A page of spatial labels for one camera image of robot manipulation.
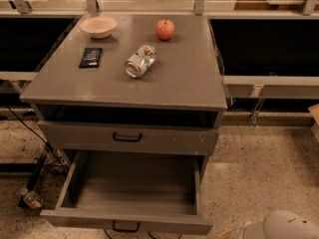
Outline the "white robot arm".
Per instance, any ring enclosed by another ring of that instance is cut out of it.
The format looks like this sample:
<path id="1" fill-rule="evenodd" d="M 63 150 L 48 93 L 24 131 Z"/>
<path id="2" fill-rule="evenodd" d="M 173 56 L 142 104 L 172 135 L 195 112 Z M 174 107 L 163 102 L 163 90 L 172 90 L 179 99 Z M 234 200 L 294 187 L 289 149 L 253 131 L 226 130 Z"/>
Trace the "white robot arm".
<path id="1" fill-rule="evenodd" d="M 319 239 L 319 226 L 300 215 L 275 210 L 260 222 L 243 222 L 219 239 Z"/>

